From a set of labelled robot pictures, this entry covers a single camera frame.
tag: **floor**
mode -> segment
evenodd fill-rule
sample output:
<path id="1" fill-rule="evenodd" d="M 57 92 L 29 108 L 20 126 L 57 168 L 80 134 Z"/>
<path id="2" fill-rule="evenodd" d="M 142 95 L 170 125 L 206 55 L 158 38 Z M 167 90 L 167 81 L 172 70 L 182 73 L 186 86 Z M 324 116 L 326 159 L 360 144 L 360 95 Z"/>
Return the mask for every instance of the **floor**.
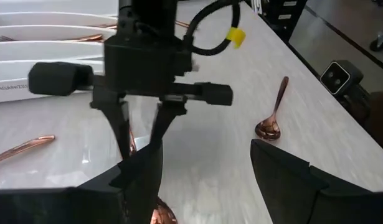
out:
<path id="1" fill-rule="evenodd" d="M 369 44 L 383 29 L 383 7 L 371 0 L 308 0 L 290 44 L 318 72 L 333 60 L 346 59 L 364 74 L 361 85 L 368 91 L 383 91 L 383 68 L 331 30 L 323 19 L 383 63 L 383 51 L 372 52 Z"/>

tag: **black cable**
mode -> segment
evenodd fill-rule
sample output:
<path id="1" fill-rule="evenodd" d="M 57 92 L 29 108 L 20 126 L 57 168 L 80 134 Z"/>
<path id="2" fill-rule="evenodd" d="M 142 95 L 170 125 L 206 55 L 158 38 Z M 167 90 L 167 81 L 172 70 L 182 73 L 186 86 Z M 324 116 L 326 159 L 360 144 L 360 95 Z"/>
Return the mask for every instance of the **black cable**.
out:
<path id="1" fill-rule="evenodd" d="M 199 55 L 205 55 L 205 56 L 211 56 L 211 55 L 217 55 L 224 51 L 227 46 L 230 44 L 230 40 L 224 39 L 218 46 L 214 47 L 213 49 L 200 49 L 199 47 L 193 46 L 193 34 L 197 29 L 198 24 L 205 19 L 207 16 L 212 14 L 213 12 L 226 7 L 226 6 L 232 6 L 232 27 L 238 27 L 240 22 L 240 6 L 239 6 L 239 0 L 224 0 L 224 1 L 216 1 L 212 4 L 206 6 L 198 12 L 198 14 L 192 19 L 190 22 L 189 28 L 183 38 L 184 45 L 186 47 L 189 47 L 192 52 L 199 54 Z"/>

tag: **white marble table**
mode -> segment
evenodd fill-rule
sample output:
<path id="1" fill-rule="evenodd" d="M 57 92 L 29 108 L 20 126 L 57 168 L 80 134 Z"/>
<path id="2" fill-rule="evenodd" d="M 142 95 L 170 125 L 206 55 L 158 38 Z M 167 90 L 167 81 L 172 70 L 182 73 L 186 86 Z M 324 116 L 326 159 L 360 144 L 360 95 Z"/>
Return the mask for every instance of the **white marble table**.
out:
<path id="1" fill-rule="evenodd" d="M 180 3 L 178 20 L 190 21 L 207 3 Z M 246 4 L 241 12 L 243 46 L 195 56 L 199 72 L 178 78 L 229 84 L 234 91 L 228 107 L 188 102 L 187 115 L 176 118 L 164 137 L 159 196 L 179 222 L 272 223 L 249 150 L 253 129 L 272 112 L 285 75 L 290 83 L 278 112 L 283 134 L 274 145 L 361 187 L 383 190 L 383 150 Z M 196 45 L 222 41 L 230 15 L 227 8 L 204 20 Z M 184 32 L 179 28 L 177 35 Z M 82 94 L 0 104 L 0 150 L 41 134 L 57 135 L 46 148 L 2 162 L 0 188 L 78 185 L 113 166 L 119 160 L 113 134 L 101 112 L 88 108 L 89 101 L 90 95 Z M 129 101 L 135 135 L 144 136 L 156 99 Z"/>

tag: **spoon handle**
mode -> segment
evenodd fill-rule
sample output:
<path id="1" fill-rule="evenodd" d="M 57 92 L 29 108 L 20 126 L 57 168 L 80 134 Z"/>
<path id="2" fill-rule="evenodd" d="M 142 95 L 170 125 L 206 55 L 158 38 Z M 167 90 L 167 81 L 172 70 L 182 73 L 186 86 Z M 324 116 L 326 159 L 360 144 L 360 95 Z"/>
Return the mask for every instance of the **spoon handle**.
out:
<path id="1" fill-rule="evenodd" d="M 284 92 L 285 92 L 286 86 L 288 85 L 288 81 L 289 81 L 289 78 L 288 77 L 284 77 L 283 81 L 281 82 L 280 89 L 278 90 L 276 105 L 274 106 L 273 114 L 275 114 L 277 112 L 277 109 L 278 109 L 278 107 L 280 105 L 281 99 L 284 96 Z"/>

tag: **yellow tag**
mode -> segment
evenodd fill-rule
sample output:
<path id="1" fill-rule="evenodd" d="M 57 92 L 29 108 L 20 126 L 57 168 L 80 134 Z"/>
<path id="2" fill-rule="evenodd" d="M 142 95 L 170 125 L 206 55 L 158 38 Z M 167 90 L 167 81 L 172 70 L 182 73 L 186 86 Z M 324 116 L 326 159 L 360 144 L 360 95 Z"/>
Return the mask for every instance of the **yellow tag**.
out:
<path id="1" fill-rule="evenodd" d="M 231 27 L 226 39 L 234 42 L 234 48 L 237 49 L 241 46 L 245 36 L 245 32 L 242 29 Z"/>

